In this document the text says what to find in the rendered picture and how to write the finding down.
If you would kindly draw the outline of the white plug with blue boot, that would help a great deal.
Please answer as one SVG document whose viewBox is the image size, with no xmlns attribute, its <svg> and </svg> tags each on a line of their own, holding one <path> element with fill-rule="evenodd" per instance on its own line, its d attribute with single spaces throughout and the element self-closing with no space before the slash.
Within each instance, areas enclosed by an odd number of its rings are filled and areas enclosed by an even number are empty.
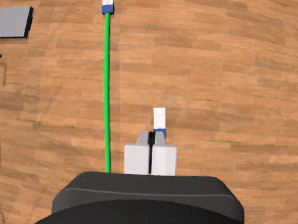
<svg viewBox="0 0 298 224">
<path fill-rule="evenodd" d="M 101 13 L 103 15 L 105 15 L 105 13 L 110 13 L 110 15 L 114 15 L 114 0 L 103 0 Z"/>
</svg>

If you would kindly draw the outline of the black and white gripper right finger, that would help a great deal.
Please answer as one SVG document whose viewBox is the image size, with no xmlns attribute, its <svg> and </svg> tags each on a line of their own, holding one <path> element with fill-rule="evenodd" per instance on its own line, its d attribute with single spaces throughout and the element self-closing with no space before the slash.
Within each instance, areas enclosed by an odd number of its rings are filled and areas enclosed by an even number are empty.
<svg viewBox="0 0 298 224">
<path fill-rule="evenodd" d="M 176 145 L 166 144 L 164 132 L 153 131 L 150 174 L 176 176 L 177 150 Z"/>
</svg>

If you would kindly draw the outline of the green cable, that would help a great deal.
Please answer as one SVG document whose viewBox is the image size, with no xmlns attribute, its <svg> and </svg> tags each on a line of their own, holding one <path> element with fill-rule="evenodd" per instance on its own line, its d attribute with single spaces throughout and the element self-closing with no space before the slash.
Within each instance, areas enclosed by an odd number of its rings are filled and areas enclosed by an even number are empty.
<svg viewBox="0 0 298 224">
<path fill-rule="evenodd" d="M 104 41 L 104 131 L 106 172 L 111 172 L 110 107 L 109 107 L 110 13 L 105 13 Z"/>
</svg>

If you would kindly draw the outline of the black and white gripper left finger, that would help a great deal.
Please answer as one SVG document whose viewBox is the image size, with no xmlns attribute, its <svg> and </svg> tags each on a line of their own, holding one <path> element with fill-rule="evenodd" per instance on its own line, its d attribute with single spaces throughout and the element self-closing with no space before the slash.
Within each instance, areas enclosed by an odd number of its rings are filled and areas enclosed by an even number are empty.
<svg viewBox="0 0 298 224">
<path fill-rule="evenodd" d="M 124 150 L 124 174 L 149 175 L 151 147 L 152 131 L 141 131 L 136 143 L 127 143 Z"/>
</svg>

